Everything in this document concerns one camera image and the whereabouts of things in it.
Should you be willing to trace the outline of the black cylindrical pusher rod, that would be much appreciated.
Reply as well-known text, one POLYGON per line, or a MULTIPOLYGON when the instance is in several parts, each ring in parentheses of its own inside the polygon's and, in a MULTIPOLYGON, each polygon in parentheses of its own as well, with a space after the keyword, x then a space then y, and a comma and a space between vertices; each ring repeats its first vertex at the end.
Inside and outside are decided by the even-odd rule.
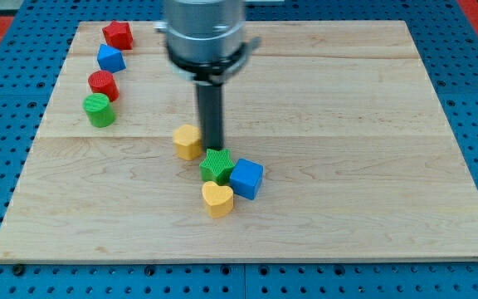
POLYGON ((196 85, 195 90, 202 147, 221 150, 224 143, 222 87, 196 85))

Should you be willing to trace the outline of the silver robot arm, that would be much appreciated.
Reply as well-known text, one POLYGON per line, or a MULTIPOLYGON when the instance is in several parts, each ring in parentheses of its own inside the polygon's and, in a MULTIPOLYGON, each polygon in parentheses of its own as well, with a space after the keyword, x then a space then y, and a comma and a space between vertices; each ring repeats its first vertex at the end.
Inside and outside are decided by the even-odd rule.
POLYGON ((261 39, 245 36, 240 0, 164 0, 165 38, 173 69, 195 88, 202 147, 224 147, 223 86, 248 62, 261 39))

